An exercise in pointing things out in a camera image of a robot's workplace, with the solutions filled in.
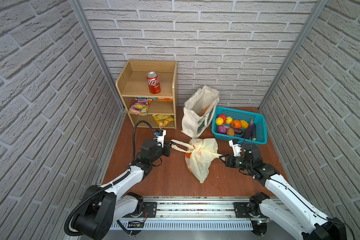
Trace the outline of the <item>thin cream plastic bag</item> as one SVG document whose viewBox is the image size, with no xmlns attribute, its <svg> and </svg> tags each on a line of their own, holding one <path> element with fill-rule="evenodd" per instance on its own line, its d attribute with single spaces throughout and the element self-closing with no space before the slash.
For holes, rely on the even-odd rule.
<svg viewBox="0 0 360 240">
<path fill-rule="evenodd" d="M 172 148 L 186 154 L 185 160 L 189 171 L 204 183 L 209 175 L 209 167 L 212 161 L 221 156 L 218 154 L 216 139 L 191 139 L 189 143 L 172 140 Z"/>
</svg>

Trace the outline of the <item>canvas tote bag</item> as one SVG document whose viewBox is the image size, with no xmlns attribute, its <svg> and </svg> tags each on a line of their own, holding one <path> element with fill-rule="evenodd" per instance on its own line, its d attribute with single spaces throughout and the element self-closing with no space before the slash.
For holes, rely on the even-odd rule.
<svg viewBox="0 0 360 240">
<path fill-rule="evenodd" d="M 199 88 L 184 104 L 182 119 L 182 133 L 197 139 L 211 124 L 220 92 L 207 85 Z"/>
</svg>

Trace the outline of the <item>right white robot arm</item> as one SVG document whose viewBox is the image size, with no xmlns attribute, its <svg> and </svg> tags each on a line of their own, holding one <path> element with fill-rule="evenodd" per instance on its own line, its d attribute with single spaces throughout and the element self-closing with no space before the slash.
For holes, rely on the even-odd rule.
<svg viewBox="0 0 360 240">
<path fill-rule="evenodd" d="M 232 154 L 220 156 L 219 160 L 228 168 L 238 169 L 245 176 L 258 181 L 272 192 L 287 209 L 279 207 L 267 194 L 258 193 L 250 197 L 245 207 L 235 203 L 237 217 L 267 217 L 276 222 L 296 240 L 345 240 L 346 224 L 338 218 L 330 218 L 314 207 L 298 193 L 270 164 L 263 162 L 256 145 L 230 141 Z"/>
</svg>

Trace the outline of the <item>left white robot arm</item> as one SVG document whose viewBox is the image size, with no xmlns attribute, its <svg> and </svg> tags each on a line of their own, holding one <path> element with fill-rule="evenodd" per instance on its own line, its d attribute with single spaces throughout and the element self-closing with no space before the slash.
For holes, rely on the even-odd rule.
<svg viewBox="0 0 360 240">
<path fill-rule="evenodd" d="M 128 214 L 142 211 L 143 198 L 128 191 L 144 180 L 156 167 L 154 162 L 169 157 L 172 141 L 159 137 L 146 140 L 127 170 L 102 186 L 92 185 L 84 193 L 82 201 L 71 211 L 64 223 L 68 236 L 85 235 L 93 240 L 103 239 L 114 221 Z"/>
</svg>

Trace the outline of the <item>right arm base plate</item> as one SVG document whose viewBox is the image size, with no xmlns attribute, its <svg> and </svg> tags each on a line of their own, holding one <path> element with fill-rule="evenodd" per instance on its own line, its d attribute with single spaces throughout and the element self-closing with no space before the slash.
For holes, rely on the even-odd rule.
<svg viewBox="0 0 360 240">
<path fill-rule="evenodd" d="M 255 202 L 234 202 L 234 211 L 237 219 L 267 219 L 260 211 L 260 206 Z"/>
</svg>

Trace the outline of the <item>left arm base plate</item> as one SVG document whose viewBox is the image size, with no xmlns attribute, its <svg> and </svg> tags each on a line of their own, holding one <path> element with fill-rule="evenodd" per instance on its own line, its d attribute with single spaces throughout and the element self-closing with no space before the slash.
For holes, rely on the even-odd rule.
<svg viewBox="0 0 360 240">
<path fill-rule="evenodd" d="M 157 202 L 138 202 L 137 208 L 128 218 L 155 218 L 157 213 Z"/>
</svg>

